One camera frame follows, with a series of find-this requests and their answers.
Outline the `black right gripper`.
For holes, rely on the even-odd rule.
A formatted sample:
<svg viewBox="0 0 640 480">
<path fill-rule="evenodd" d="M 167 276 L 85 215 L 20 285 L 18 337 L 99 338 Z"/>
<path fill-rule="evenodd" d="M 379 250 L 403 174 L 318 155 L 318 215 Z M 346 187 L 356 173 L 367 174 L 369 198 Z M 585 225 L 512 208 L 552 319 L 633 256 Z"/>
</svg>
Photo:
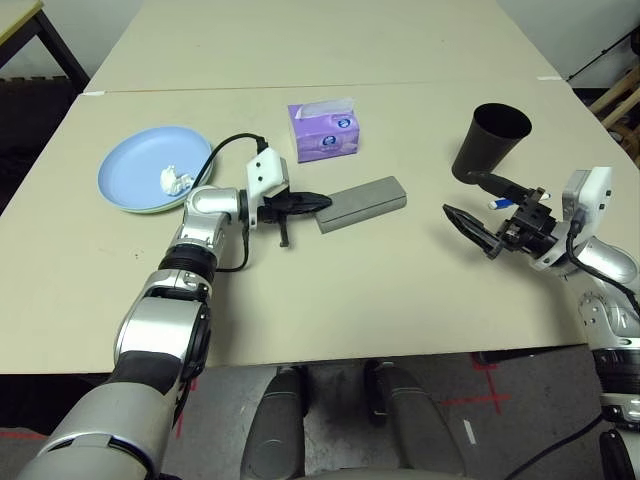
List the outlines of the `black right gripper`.
<svg viewBox="0 0 640 480">
<path fill-rule="evenodd" d="M 556 238 L 552 235 L 556 219 L 551 215 L 551 209 L 541 202 L 545 194 L 542 188 L 533 190 L 482 171 L 470 172 L 468 177 L 485 192 L 518 205 L 512 217 L 501 225 L 498 237 L 466 211 L 447 204 L 442 206 L 453 226 L 488 258 L 495 259 L 503 244 L 509 251 L 519 251 L 538 259 L 556 243 Z"/>
</svg>

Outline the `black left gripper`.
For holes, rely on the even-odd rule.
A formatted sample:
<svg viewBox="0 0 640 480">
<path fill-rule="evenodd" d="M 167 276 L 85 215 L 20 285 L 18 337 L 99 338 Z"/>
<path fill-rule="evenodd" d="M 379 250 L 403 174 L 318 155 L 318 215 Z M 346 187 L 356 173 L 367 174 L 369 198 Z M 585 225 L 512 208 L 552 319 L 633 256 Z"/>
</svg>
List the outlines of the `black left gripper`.
<svg viewBox="0 0 640 480">
<path fill-rule="evenodd" d="M 331 205 L 330 197 L 313 192 L 280 192 L 273 197 L 264 197 L 263 200 L 264 204 L 257 208 L 258 221 L 278 225 L 281 248 L 290 246 L 288 215 L 315 214 Z"/>
</svg>

